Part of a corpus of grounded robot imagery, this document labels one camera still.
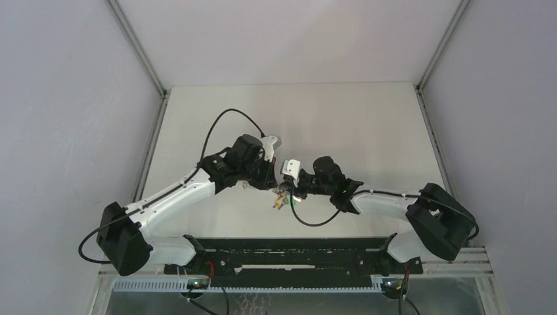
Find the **round key organizer with rings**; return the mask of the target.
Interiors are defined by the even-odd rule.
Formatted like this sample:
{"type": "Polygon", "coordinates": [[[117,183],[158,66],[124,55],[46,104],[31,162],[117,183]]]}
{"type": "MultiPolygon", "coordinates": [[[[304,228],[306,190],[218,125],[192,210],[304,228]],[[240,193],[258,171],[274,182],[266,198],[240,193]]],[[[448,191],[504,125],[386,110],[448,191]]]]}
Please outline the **round key organizer with rings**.
{"type": "Polygon", "coordinates": [[[277,194],[285,196],[287,194],[293,194],[296,189],[296,183],[294,179],[286,177],[277,187],[277,194]]]}

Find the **yellow tagged key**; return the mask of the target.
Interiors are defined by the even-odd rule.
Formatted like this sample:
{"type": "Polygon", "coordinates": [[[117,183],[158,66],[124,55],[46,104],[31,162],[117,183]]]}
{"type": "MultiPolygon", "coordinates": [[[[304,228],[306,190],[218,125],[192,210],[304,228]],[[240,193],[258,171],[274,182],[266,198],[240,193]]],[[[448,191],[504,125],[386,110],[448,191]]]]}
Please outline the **yellow tagged key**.
{"type": "Polygon", "coordinates": [[[284,207],[284,197],[279,196],[273,203],[273,209],[280,210],[284,207]]]}

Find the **green tagged key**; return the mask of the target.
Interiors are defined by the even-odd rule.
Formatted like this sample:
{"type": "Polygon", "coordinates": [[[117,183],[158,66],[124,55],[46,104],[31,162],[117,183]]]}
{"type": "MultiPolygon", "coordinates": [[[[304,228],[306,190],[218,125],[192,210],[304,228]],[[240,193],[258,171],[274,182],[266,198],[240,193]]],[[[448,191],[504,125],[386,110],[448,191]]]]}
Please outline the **green tagged key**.
{"type": "Polygon", "coordinates": [[[294,195],[290,196],[290,200],[291,200],[291,203],[293,203],[294,205],[297,204],[297,203],[302,202],[301,198],[299,198],[297,196],[294,196],[294,195]]]}

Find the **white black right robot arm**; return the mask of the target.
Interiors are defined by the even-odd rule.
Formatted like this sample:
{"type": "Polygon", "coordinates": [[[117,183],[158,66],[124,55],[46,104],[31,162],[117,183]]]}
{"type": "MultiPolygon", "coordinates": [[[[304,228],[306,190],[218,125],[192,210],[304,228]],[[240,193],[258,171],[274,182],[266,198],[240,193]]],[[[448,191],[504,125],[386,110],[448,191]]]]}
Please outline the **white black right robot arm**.
{"type": "Polygon", "coordinates": [[[342,213],[382,215],[409,223],[411,230],[396,233],[379,256],[380,266],[389,273],[427,253],[453,261],[466,242],[479,234],[474,216],[435,183],[417,192],[379,190],[346,177],[329,156],[316,159],[312,173],[302,169],[298,160],[285,161],[282,171],[294,179],[291,192],[301,199],[327,196],[342,213]]]}

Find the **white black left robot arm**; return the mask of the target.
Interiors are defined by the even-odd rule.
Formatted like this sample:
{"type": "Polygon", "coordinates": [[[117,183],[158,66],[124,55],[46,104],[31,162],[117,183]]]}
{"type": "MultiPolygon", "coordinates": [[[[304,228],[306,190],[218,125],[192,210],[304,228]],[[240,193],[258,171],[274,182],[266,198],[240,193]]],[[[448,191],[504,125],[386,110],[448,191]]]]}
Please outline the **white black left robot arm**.
{"type": "Polygon", "coordinates": [[[278,186],[274,174],[276,135],[256,138],[244,134],[231,147],[203,157],[184,178],[146,199],[122,207],[114,202],[102,214],[97,244],[121,276],[148,264],[174,264],[200,272],[206,263],[203,247],[192,236],[161,237],[158,227],[238,182],[257,190],[278,186]]]}

